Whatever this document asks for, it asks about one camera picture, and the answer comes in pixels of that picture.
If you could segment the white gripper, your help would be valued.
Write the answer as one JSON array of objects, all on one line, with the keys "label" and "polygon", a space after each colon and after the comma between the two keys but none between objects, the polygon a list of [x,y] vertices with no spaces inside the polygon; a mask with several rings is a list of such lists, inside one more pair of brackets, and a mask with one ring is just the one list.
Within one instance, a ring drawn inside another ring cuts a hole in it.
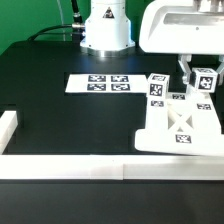
[{"label": "white gripper", "polygon": [[191,54],[220,55],[224,82],[224,0],[153,0],[145,9],[139,45],[147,53],[179,54],[183,83],[190,82]]}]

